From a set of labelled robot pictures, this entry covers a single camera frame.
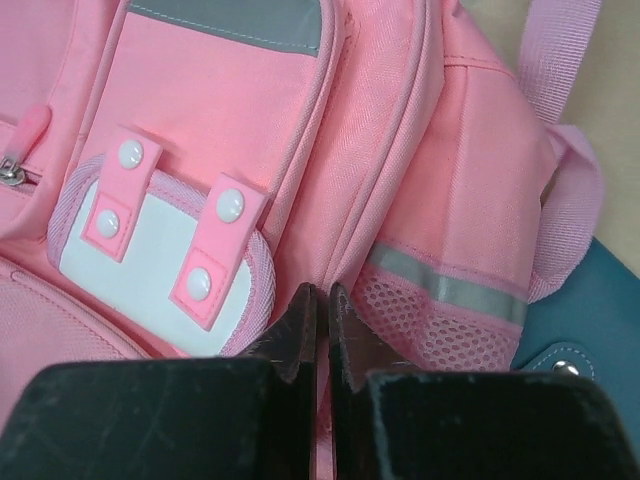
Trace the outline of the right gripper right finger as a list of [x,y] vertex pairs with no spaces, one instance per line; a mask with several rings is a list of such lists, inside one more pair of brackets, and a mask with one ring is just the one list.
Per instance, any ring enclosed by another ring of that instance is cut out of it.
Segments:
[[418,368],[359,317],[341,285],[328,307],[338,479],[635,479],[604,392],[557,373]]

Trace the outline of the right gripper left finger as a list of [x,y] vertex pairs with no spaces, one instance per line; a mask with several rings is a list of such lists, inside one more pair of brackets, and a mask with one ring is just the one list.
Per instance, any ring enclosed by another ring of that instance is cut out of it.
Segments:
[[38,373],[1,437],[5,479],[311,479],[318,294],[236,357]]

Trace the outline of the teal blue wallet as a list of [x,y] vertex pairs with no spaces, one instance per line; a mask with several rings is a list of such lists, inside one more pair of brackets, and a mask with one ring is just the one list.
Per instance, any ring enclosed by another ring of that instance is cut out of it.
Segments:
[[514,370],[589,378],[639,450],[639,278],[594,240],[555,293],[528,307]]

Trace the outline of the pink student backpack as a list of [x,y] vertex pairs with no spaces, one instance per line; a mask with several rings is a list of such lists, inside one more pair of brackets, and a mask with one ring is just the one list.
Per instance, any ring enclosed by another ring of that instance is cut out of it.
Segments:
[[58,363],[236,355],[342,285],[404,356],[508,369],[602,204],[559,117],[596,1],[511,71],[458,1],[5,1],[1,403]]

